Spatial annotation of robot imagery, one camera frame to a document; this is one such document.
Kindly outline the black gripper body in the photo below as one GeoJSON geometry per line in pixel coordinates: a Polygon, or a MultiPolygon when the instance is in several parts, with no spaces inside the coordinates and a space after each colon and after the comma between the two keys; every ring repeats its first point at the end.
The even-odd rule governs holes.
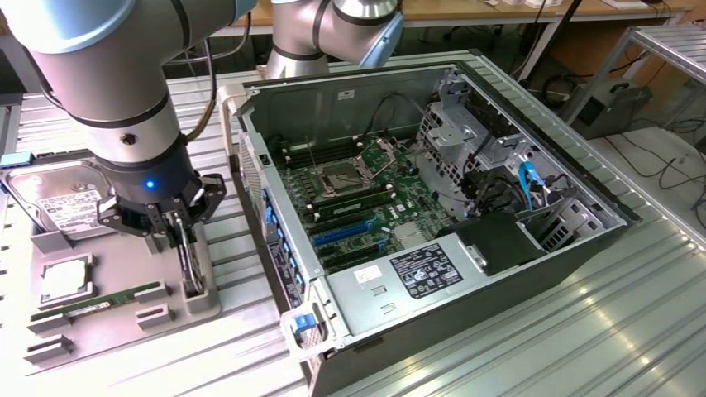
{"type": "Polygon", "coordinates": [[[178,138],[151,160],[118,163],[99,157],[98,162],[114,191],[110,198],[99,201],[99,213],[106,213],[116,204],[142,212],[150,204],[171,204],[174,199],[190,203],[203,186],[184,138],[178,138]]]}

